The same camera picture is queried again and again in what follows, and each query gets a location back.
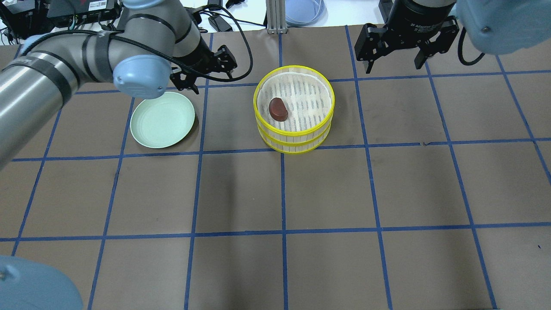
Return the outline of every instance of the dark red object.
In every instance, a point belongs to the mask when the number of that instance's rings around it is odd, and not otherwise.
[[[268,110],[270,111],[272,118],[278,122],[285,121],[289,117],[289,112],[287,111],[287,108],[281,98],[275,97],[272,99],[272,101],[270,101],[270,105],[268,106]]]

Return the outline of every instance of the white plate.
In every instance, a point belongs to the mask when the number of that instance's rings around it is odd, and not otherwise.
[[[166,92],[136,107],[130,118],[130,133],[145,147],[169,147],[189,133],[194,121],[191,101],[182,94]]]

